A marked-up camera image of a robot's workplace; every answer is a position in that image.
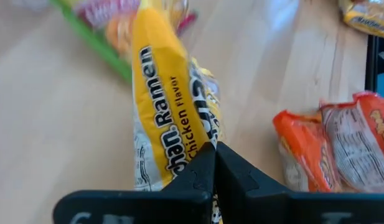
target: instant noodle packet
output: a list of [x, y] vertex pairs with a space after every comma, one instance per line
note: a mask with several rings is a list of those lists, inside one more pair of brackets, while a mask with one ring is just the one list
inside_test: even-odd
[[351, 188], [384, 192], [384, 98], [367, 91], [353, 97], [321, 106], [335, 163]]
[[384, 38], [384, 0], [339, 0], [344, 22]]
[[224, 140], [219, 99], [152, 1], [141, 1], [132, 36], [135, 188], [161, 190], [205, 142]]
[[332, 146], [320, 116], [301, 116], [282, 111], [273, 118], [280, 138], [284, 176], [291, 190], [341, 192]]

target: light wood table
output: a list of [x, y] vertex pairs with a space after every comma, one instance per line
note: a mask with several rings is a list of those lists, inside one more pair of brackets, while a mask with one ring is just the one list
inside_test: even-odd
[[[335, 0], [191, 2], [199, 19], [183, 40], [220, 82], [228, 144], [282, 182], [273, 116], [363, 90], [367, 36]], [[133, 188], [131, 85], [59, 12], [42, 18], [4, 50], [1, 35], [0, 223], [50, 223], [74, 190]]]

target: crinkled plastic wrapper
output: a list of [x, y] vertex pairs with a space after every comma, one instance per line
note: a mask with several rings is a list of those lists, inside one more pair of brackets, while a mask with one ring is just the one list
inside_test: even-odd
[[384, 38], [384, 0], [339, 0], [344, 22]]
[[370, 92], [353, 97], [321, 106], [335, 163], [351, 188], [384, 193], [384, 98]]
[[[135, 188], [161, 190], [205, 142], [224, 140], [218, 86], [150, 0], [141, 1], [132, 35]], [[213, 217], [219, 223], [217, 206]]]
[[[131, 61], [132, 25], [140, 0], [59, 1], [66, 2], [94, 35], [110, 44], [119, 58]], [[152, 5], [162, 9], [176, 30], [187, 15], [189, 0], [152, 0]]]
[[282, 111], [273, 119], [287, 186], [303, 192], [341, 192], [333, 148], [321, 117]]

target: black plastic holder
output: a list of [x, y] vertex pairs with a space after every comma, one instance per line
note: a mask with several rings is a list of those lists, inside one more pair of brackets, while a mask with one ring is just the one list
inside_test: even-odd
[[295, 193], [219, 142], [206, 143], [160, 192], [82, 190], [62, 198], [55, 224], [212, 223], [214, 184], [223, 222], [382, 223], [384, 194]]
[[365, 89], [384, 97], [384, 39], [372, 35], [367, 43]]

